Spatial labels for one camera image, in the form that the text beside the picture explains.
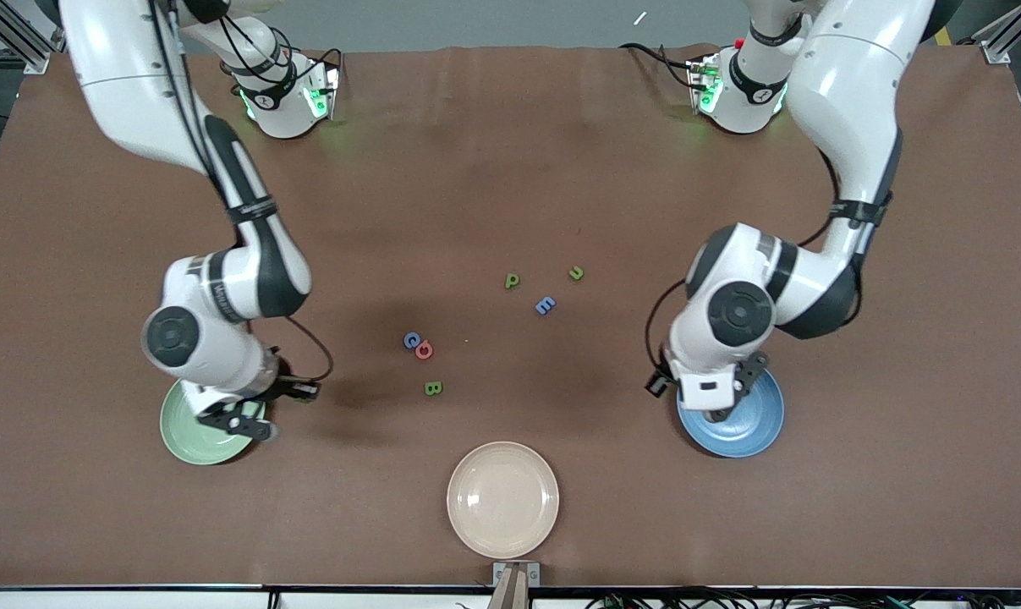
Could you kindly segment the blue round plate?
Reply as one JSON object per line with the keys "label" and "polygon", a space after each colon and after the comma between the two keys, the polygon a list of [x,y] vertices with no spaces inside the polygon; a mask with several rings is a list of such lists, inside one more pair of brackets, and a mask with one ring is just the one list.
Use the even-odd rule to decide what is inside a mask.
{"label": "blue round plate", "polygon": [[708,411],[685,409],[681,392],[676,400],[680,423],[689,438],[719,458],[751,458],[764,452],[780,436],[785,420],[783,393],[769,370],[724,421],[708,420]]}

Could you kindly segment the green round plate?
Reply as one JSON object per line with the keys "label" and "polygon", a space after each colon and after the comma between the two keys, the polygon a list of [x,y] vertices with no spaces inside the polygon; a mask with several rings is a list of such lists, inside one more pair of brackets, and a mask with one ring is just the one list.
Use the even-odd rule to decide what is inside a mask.
{"label": "green round plate", "polygon": [[163,399],[159,431],[171,454],[189,465],[222,465],[239,458],[255,443],[247,436],[229,435],[198,423],[190,412],[180,381],[174,382]]}

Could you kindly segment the beige round plate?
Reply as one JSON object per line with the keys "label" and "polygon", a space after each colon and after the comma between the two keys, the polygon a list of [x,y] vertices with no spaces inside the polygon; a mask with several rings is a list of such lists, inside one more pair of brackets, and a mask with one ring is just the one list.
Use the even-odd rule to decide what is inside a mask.
{"label": "beige round plate", "polygon": [[537,451],[513,441],[473,448],[446,490],[446,513],[464,546],[495,562],[521,558],[552,534],[560,482]]}

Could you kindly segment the brown table mat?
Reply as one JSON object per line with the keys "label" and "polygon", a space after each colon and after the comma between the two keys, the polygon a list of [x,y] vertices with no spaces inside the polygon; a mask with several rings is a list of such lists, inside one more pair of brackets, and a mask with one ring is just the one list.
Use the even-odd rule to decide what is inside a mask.
{"label": "brown table mat", "polygon": [[453,534],[446,485],[473,447],[515,441],[560,480],[532,554],[549,585],[1021,587],[1007,67],[916,52],[865,307],[771,337],[783,431],[727,460],[643,388],[643,325],[717,228],[823,223],[830,179],[789,114],[723,134],[637,53],[454,47],[345,58],[335,121],[277,141],[215,59],[190,66],[308,259],[298,319],[332,376],[234,463],[171,455],[141,328],[171,262],[232,230],[199,174],[104,138],[53,59],[0,141],[0,585],[472,584],[491,563]]}

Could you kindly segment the aluminium frame profile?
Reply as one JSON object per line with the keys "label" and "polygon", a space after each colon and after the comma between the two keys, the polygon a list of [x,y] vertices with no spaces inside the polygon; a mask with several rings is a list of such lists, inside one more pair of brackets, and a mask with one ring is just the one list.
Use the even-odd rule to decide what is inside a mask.
{"label": "aluminium frame profile", "polygon": [[58,0],[0,0],[0,69],[44,74],[64,48]]}
{"label": "aluminium frame profile", "polygon": [[987,64],[1009,64],[1009,51],[1021,40],[1021,3],[976,31],[971,40],[981,50]]}

